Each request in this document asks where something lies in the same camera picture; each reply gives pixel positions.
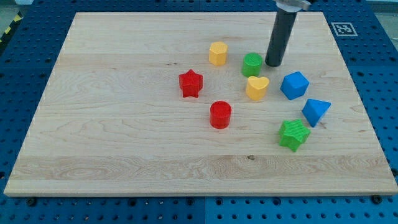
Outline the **silver rod mount flange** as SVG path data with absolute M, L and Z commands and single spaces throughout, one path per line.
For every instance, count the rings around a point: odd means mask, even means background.
M 307 11 L 311 6 L 311 2 L 306 0 L 275 0 L 276 6 L 286 12 Z

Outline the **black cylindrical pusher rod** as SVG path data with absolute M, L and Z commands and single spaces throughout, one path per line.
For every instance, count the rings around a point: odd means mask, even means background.
M 281 65 L 296 16 L 297 12 L 287 12 L 283 9 L 277 11 L 265 58 L 268 66 Z

